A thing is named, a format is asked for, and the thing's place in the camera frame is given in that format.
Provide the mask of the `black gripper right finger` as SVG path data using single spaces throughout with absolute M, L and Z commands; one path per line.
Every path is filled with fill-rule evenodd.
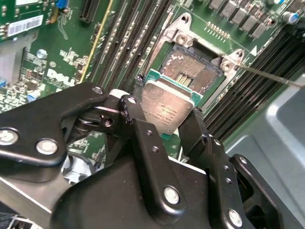
M 183 154 L 208 178 L 208 213 L 214 229 L 253 229 L 244 211 L 234 166 L 224 147 L 210 136 L 201 109 L 194 108 L 179 126 Z

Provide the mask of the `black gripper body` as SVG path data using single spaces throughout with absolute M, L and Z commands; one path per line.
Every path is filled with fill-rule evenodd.
M 170 159 L 182 185 L 186 211 L 162 224 L 146 209 L 134 159 L 127 156 L 69 188 L 51 217 L 52 229 L 221 229 L 209 210 L 208 178 L 200 170 Z

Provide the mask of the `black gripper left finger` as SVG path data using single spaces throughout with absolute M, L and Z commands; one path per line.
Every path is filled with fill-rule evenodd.
M 179 217 L 185 198 L 156 127 L 130 95 L 117 110 L 104 107 L 109 96 L 92 83 L 81 83 L 0 115 L 0 176 L 31 198 L 54 194 L 67 145 L 87 131 L 131 140 L 148 210 L 159 217 Z

